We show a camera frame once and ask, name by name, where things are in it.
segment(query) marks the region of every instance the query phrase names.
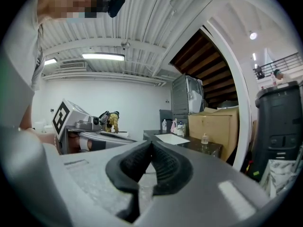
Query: white wall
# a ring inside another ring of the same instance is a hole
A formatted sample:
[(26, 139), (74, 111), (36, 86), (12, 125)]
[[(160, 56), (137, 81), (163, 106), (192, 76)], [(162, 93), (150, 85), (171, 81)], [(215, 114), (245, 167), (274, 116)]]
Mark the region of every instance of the white wall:
[(160, 129), (160, 109), (171, 109), (171, 86), (154, 87), (138, 83), (106, 81), (49, 81), (34, 96), (32, 118), (44, 117), (51, 124), (63, 98), (78, 104), (89, 114), (99, 116), (104, 111), (119, 111), (120, 131), (128, 131), (134, 140), (142, 140), (143, 130)]

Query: ceiling light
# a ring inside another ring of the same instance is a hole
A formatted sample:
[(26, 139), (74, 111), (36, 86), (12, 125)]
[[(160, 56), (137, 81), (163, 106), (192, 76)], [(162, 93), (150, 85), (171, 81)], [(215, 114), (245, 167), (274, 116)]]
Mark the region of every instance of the ceiling light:
[(125, 57), (121, 54), (112, 53), (84, 53), (82, 54), (84, 59), (105, 59), (105, 60), (116, 60), (124, 61)]
[(45, 61), (44, 65), (49, 65), (49, 64), (53, 64), (53, 63), (57, 63), (57, 60), (55, 58)]
[(250, 33), (250, 39), (251, 40), (254, 40), (255, 38), (257, 38), (257, 36), (258, 36), (258, 34), (255, 33), (255, 32), (254, 33), (252, 33), (252, 32)]

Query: cardboard box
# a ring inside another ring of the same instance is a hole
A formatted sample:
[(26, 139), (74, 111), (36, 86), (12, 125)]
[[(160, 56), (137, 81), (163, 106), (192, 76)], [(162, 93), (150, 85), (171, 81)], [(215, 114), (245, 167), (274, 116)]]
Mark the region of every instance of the cardboard box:
[(201, 139), (204, 133), (210, 142), (223, 145), (221, 159), (226, 161), (236, 148), (239, 138), (239, 108), (205, 108), (188, 117), (189, 136)]

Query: wall light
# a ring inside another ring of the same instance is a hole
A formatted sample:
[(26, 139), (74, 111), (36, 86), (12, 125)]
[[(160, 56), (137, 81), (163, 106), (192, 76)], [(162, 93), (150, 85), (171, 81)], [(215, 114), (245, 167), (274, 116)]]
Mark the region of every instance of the wall light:
[(256, 39), (257, 36), (258, 36), (258, 34), (257, 34), (256, 32), (254, 32), (254, 33), (251, 32), (251, 33), (250, 33), (250, 39), (251, 39), (251, 40)]
[(49, 65), (49, 64), (53, 64), (53, 63), (57, 63), (57, 60), (55, 58), (45, 61), (44, 65)]
[(105, 59), (105, 60), (116, 60), (124, 61), (125, 56), (121, 54), (112, 53), (84, 53), (82, 54), (84, 59)]

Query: black camera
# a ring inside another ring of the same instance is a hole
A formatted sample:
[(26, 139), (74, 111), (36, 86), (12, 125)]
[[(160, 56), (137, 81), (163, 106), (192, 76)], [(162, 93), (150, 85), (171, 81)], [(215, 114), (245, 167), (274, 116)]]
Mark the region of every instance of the black camera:
[(110, 17), (116, 17), (125, 0), (96, 0), (94, 7), (85, 8), (85, 18), (97, 17), (98, 13), (108, 13)]

